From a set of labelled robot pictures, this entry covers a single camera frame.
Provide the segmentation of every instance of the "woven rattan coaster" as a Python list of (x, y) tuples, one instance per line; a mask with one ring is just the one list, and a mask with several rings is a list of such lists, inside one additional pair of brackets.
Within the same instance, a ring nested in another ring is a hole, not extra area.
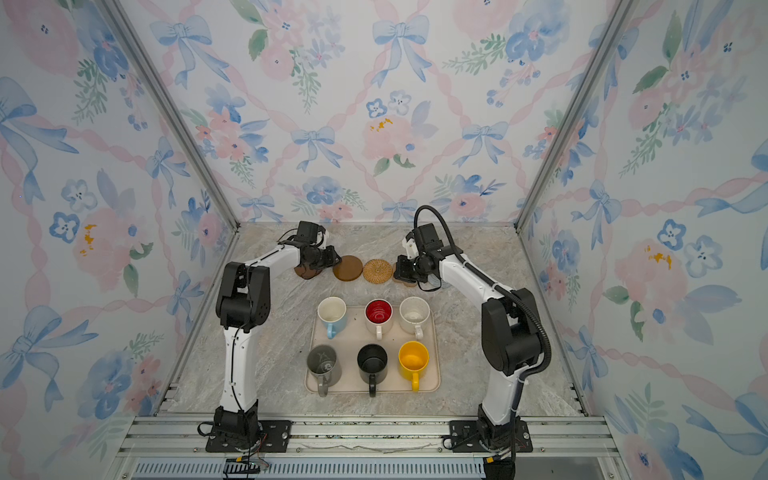
[(384, 283), (392, 276), (392, 265), (386, 260), (369, 260), (362, 268), (362, 276), (370, 283)]

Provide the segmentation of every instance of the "grey mug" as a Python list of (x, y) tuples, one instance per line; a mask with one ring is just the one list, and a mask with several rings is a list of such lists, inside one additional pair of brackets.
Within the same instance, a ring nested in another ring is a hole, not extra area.
[(328, 387), (341, 379), (341, 362), (330, 345), (318, 345), (306, 356), (306, 367), (317, 379), (317, 393), (328, 395)]

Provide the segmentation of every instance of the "coaster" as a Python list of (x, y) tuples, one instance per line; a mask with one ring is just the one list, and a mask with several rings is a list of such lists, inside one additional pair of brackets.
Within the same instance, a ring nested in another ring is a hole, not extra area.
[(370, 283), (384, 283), (392, 276), (392, 265), (386, 260), (369, 260), (362, 268), (362, 276)]
[(357, 280), (362, 273), (362, 261), (354, 255), (341, 257), (341, 263), (333, 267), (333, 274), (343, 282)]

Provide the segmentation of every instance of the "floral wallpaper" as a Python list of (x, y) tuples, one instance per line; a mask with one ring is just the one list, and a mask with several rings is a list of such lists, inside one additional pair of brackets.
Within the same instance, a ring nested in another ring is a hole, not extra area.
[(614, 1), (123, 7), (242, 221), (509, 222)]
[(0, 22), (0, 477), (100, 478), (231, 230), (92, 3)]
[(638, 2), (525, 225), (634, 480), (768, 478), (766, 18)]

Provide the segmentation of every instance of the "black cable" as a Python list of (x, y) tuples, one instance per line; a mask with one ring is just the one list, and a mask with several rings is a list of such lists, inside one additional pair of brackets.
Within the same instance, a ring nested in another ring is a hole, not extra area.
[[(522, 372), (519, 376), (519, 381), (524, 382), (526, 378), (528, 378), (530, 375), (534, 375), (535, 373), (543, 372), (547, 369), (549, 366), (550, 361), (552, 360), (552, 346), (549, 343), (549, 337), (547, 336), (547, 332), (544, 330), (544, 327), (541, 324), (541, 320), (539, 319), (538, 315), (534, 313), (533, 310), (531, 310), (530, 307), (526, 303), (523, 303), (522, 299), (517, 296), (516, 294), (509, 292), (507, 290), (504, 290), (499, 285), (494, 286), (495, 282), (493, 279), (489, 278), (487, 275), (485, 275), (483, 272), (475, 268), (470, 263), (467, 263), (467, 261), (462, 257), (462, 255), (458, 252), (458, 248), (456, 247), (455, 242), (453, 241), (453, 236), (451, 235), (451, 230), (448, 229), (448, 225), (445, 223), (445, 220), (443, 219), (440, 212), (437, 211), (433, 206), (431, 205), (422, 205), (421, 207), (416, 209), (416, 212), (413, 214), (413, 229), (415, 230), (419, 226), (419, 213), (422, 210), (429, 210), (433, 214), (435, 214), (435, 217), (440, 221), (440, 224), (442, 225), (443, 231), (445, 231), (445, 236), (448, 238), (448, 243), (453, 249), (454, 255), (456, 255), (456, 258), (458, 261), (462, 262), (464, 266), (477, 275), (482, 281), (486, 282), (489, 286), (493, 287), (494, 290), (499, 292), (501, 295), (506, 296), (512, 302), (517, 305), (520, 310), (523, 311), (523, 313), (531, 319), (534, 326), (536, 326), (539, 342), (541, 343), (542, 350), (544, 350), (544, 358), (537, 366), (527, 369), (524, 372)], [(520, 404), (520, 398), (522, 395), (522, 389), (516, 389), (515, 391), (515, 398), (512, 400), (512, 410), (516, 413), (518, 409), (518, 405)]]

